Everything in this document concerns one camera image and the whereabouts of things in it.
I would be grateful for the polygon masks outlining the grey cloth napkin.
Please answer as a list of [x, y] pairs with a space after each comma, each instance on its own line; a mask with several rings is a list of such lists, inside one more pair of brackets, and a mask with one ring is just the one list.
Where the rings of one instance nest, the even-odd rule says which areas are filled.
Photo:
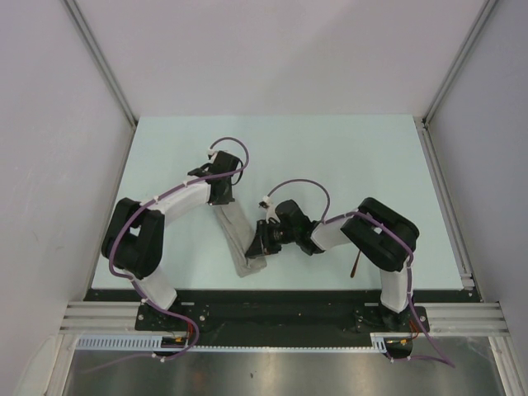
[[241, 205], [234, 201], [227, 205], [214, 205], [213, 210], [224, 233], [236, 274], [243, 278], [265, 269], [267, 267], [265, 258], [245, 257], [245, 252], [249, 248], [255, 232]]

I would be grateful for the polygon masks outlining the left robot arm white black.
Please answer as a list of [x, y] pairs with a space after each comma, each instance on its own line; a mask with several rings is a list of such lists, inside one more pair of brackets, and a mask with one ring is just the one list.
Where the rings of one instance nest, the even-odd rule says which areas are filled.
[[243, 169], [240, 158], [211, 150], [209, 162], [189, 171], [180, 185], [145, 202], [117, 202], [101, 254], [113, 276], [130, 281], [156, 305], [153, 319], [162, 328], [174, 329], [182, 320], [182, 309], [174, 304], [177, 292], [160, 267], [165, 228], [198, 206], [233, 203], [232, 176]]

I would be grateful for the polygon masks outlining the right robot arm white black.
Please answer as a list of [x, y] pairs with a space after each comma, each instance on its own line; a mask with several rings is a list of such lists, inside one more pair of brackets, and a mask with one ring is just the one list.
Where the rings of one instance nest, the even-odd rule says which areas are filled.
[[351, 243], [379, 268], [382, 324], [390, 331], [399, 331], [409, 323], [413, 286], [408, 264], [419, 237], [413, 222], [372, 197], [352, 212], [328, 221], [311, 220], [294, 200], [273, 205], [266, 199], [260, 206], [266, 209], [266, 218], [257, 221], [246, 258], [274, 255], [291, 243], [309, 256]]

